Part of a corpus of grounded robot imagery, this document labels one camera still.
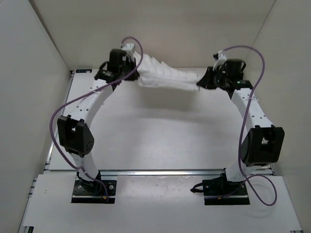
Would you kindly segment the white skirt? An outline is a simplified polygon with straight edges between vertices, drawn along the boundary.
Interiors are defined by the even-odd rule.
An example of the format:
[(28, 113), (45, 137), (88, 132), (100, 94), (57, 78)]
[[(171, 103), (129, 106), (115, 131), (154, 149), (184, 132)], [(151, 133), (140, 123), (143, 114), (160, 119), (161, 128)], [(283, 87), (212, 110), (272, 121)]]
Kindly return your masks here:
[(138, 84), (148, 88), (170, 88), (199, 91), (197, 83), (201, 77), (193, 71), (181, 71), (147, 54), (134, 52), (138, 66)]

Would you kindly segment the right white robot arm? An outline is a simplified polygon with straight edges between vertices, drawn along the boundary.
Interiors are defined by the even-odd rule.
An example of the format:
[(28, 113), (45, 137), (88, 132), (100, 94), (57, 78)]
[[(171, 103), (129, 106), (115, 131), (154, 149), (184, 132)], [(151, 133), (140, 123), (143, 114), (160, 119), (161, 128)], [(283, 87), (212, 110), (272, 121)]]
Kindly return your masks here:
[(218, 190), (227, 195), (235, 189), (235, 182), (279, 160), (285, 132), (268, 119), (252, 93), (253, 85), (244, 80), (246, 63), (241, 59), (227, 59), (223, 54), (214, 58), (214, 66), (207, 68), (197, 85), (226, 91), (243, 117), (247, 132), (239, 143), (237, 162), (225, 168), (226, 177), (218, 181)]

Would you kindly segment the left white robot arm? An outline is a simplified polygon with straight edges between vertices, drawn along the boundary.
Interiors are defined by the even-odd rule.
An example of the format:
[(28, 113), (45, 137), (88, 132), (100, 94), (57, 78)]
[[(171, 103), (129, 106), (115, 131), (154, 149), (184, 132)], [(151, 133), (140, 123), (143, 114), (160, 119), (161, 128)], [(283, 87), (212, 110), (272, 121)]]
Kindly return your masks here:
[(74, 159), (78, 177), (85, 182), (84, 186), (90, 193), (97, 193), (102, 187), (99, 170), (91, 154), (94, 137), (90, 126), (101, 105), (121, 81), (138, 79), (134, 51), (133, 43), (113, 49), (109, 61), (103, 63), (95, 75), (88, 90), (90, 94), (83, 97), (67, 116), (60, 116), (57, 120), (59, 143)]

